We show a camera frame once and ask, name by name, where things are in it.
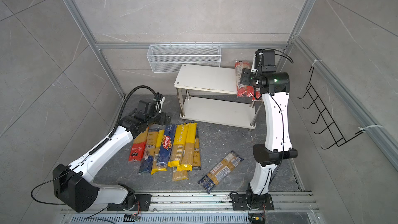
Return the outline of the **yellow Pastatime spaghetti bag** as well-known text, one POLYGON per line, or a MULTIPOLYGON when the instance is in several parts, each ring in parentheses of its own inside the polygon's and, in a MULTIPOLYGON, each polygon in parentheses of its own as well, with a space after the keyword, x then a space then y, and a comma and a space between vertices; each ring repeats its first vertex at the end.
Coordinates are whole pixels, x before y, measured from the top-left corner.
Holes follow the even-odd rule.
POLYGON ((181 124, 177 126, 172 153, 168 162, 168 167, 170 168, 180 166, 187 139, 188 129, 189 126, 187 124, 181 124))

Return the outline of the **red label spaghetti bag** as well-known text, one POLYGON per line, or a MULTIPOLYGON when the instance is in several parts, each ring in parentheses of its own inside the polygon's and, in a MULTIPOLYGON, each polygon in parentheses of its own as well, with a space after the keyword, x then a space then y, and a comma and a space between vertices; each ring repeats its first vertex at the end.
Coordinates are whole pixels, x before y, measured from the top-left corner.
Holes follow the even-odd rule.
POLYGON ((250 72, 251 66, 249 62, 235 62, 237 97, 254 97, 254 88, 248 82, 250 72))

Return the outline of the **blue end spaghetti bag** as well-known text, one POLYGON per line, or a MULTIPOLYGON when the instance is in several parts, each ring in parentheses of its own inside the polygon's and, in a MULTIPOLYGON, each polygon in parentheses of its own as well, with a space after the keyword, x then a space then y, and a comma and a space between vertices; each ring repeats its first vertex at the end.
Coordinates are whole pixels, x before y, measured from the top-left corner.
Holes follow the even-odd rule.
POLYGON ((198 184, 202 186, 208 194, 210 194, 210 192, 243 161, 244 159, 235 151, 229 152, 216 166, 214 166, 198 181, 198 184))

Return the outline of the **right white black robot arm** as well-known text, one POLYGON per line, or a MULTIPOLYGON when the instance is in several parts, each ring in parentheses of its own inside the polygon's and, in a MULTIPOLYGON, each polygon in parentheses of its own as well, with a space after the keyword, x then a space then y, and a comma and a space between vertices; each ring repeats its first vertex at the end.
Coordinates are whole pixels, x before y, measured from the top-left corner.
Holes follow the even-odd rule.
POLYGON ((282 162, 298 156, 297 150, 292 148, 288 126, 290 78, 286 72, 252 72, 245 68, 240 83, 260 89, 266 116, 265 143, 253 146, 257 164, 246 191, 247 204, 249 208, 265 205, 266 210, 272 210, 274 207, 269 186, 282 162))

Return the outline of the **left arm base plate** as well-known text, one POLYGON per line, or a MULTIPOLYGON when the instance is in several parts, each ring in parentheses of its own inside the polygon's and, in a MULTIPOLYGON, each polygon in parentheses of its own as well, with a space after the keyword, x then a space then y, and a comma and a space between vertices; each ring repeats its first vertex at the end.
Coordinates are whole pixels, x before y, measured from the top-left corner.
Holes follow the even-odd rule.
POLYGON ((107 211, 148 211, 152 195, 128 195, 121 204, 109 204, 107 211))

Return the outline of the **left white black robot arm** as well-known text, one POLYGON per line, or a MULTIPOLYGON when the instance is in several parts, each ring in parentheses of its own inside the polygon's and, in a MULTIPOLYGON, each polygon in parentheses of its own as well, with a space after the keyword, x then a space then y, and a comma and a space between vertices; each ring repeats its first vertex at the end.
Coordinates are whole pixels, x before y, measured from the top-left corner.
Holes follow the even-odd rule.
POLYGON ((81 213, 92 205, 107 204, 117 210, 129 211, 137 206, 135 191, 124 185, 94 183, 96 174, 125 145, 143 134, 153 124, 169 124, 171 117, 162 111, 164 95, 148 86, 137 86, 125 97, 115 124, 109 134, 80 158, 65 166, 59 164, 52 171, 55 197, 60 205, 67 205, 81 213), (149 90, 150 102, 140 101, 126 116, 124 108, 134 92, 149 90))

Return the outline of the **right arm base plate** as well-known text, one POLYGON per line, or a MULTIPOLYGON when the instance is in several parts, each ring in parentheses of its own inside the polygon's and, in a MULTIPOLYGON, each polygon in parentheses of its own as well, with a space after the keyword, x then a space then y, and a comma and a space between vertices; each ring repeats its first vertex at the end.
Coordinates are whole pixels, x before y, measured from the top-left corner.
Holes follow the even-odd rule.
POLYGON ((248 210, 265 210, 273 211, 274 203, 272 196, 267 193, 265 195, 253 195, 250 192, 245 194, 238 194, 231 192, 229 197, 232 201, 234 211, 248 211, 248 210))

